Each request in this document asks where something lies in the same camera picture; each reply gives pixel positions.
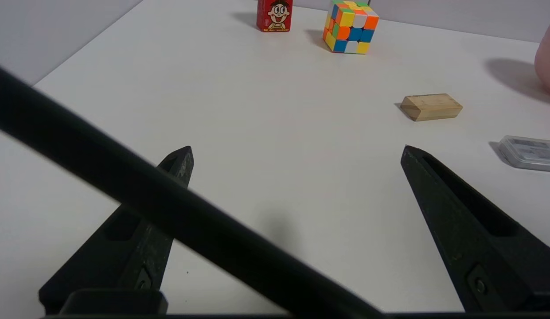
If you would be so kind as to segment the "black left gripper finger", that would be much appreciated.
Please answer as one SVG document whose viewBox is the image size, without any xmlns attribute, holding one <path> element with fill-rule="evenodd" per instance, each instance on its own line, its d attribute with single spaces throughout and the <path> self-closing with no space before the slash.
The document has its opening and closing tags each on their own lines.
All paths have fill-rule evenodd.
<svg viewBox="0 0 550 319">
<path fill-rule="evenodd" d="M 465 311 L 550 312 L 548 245 L 422 149 L 401 166 Z"/>
</svg>

